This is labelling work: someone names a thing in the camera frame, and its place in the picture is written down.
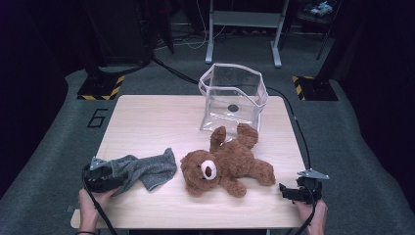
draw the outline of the metal stand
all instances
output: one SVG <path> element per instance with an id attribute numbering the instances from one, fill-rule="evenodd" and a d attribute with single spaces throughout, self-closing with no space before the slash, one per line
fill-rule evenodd
<path id="1" fill-rule="evenodd" d="M 281 68 L 281 58 L 278 51 L 278 41 L 281 36 L 288 3 L 290 0 L 284 0 L 281 13 L 248 13 L 248 12 L 225 12 L 215 11 L 213 9 L 213 0 L 210 0 L 209 10 L 209 28 L 208 28 L 208 45 L 206 63 L 211 64 L 213 55 L 213 26 L 214 25 L 232 25 L 232 26 L 253 26 L 253 27 L 271 27 L 277 28 L 275 40 L 271 41 L 272 56 L 274 58 L 274 66 Z"/>

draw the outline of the gray carpet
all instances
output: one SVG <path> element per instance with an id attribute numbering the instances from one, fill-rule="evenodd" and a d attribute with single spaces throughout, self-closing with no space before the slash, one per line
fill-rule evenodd
<path id="1" fill-rule="evenodd" d="M 331 81 L 338 102 L 300 101 L 297 97 L 292 76 L 316 75 L 328 48 L 322 59 L 315 61 L 320 46 L 318 37 L 290 35 L 281 52 L 283 67 L 275 69 L 270 39 L 228 38 L 216 43 L 213 61 L 260 71 L 266 86 L 278 89 L 289 99 L 307 142 L 313 168 L 331 176 L 323 182 L 323 197 L 330 208 L 327 234 L 415 234 L 414 213 L 396 181 L 380 166 L 361 138 L 353 109 L 338 82 Z M 166 48 L 156 50 L 155 54 L 166 65 L 199 79 L 210 67 L 205 64 L 206 48 L 206 44 L 200 49 L 180 45 L 175 46 L 174 55 Z M 68 206 L 78 207 L 80 170 L 96 154 L 120 95 L 200 95 L 196 85 L 155 63 L 127 75 L 116 99 L 111 101 L 77 100 L 76 92 L 85 77 L 83 70 L 67 77 L 69 93 L 65 104 L 0 202 L 0 234 L 75 232 L 69 224 Z M 272 90 L 268 93 L 277 95 Z M 103 126 L 87 128 L 96 109 L 108 109 L 100 113 L 106 117 Z M 293 129 L 306 163 L 304 144 L 294 122 Z"/>

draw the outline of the yellow and black hazard tape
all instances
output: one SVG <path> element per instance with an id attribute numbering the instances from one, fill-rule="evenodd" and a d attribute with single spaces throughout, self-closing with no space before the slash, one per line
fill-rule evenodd
<path id="1" fill-rule="evenodd" d="M 122 82 L 125 80 L 125 76 L 121 76 L 115 84 L 115 87 L 113 89 L 113 91 L 111 92 L 111 94 L 109 95 L 78 95 L 77 99 L 79 100 L 113 100 L 116 97 L 116 94 L 119 92 L 119 89 L 121 87 Z"/>
<path id="2" fill-rule="evenodd" d="M 296 87 L 297 95 L 299 96 L 300 100 L 305 100 L 304 93 L 300 86 L 300 79 L 307 78 L 307 79 L 314 79 L 313 76 L 293 76 L 294 86 Z"/>

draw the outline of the teddy bear head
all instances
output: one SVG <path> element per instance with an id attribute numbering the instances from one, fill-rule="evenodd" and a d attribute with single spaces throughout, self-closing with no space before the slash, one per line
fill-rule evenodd
<path id="1" fill-rule="evenodd" d="M 186 155 L 181 161 L 186 190 L 193 196 L 214 188 L 220 181 L 215 156 L 205 150 L 197 150 Z"/>

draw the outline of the human hand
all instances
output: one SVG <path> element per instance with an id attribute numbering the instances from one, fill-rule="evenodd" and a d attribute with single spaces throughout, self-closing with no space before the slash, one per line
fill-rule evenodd
<path id="1" fill-rule="evenodd" d="M 105 193 L 92 193 L 95 200 L 101 205 L 101 208 L 104 209 L 110 196 L 115 193 L 117 188 L 110 190 Z M 91 197 L 89 197 L 88 192 L 85 189 L 79 190 L 79 204 L 80 204 L 80 225 L 78 231 L 93 232 L 95 231 L 95 226 L 98 221 L 98 211 L 95 209 L 94 203 L 92 202 Z"/>
<path id="2" fill-rule="evenodd" d="M 312 205 L 307 205 L 303 202 L 298 201 L 294 201 L 294 203 L 299 210 L 302 222 L 305 222 L 312 213 Z M 326 203 L 322 199 L 319 200 L 315 206 L 314 217 L 311 220 L 310 225 L 307 226 L 308 235 L 324 235 L 328 211 L 329 208 L 327 207 Z"/>

